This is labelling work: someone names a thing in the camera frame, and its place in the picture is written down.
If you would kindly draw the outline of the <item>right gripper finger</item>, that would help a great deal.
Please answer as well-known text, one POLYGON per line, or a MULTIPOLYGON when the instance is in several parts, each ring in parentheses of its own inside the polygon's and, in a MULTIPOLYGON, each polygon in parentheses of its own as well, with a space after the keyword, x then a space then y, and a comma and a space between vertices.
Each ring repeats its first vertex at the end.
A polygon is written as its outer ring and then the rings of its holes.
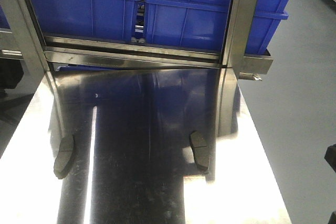
POLYGON ((329 164, 329 166, 336 172, 336 145, 328 146, 326 153, 324 155, 325 161, 329 164))

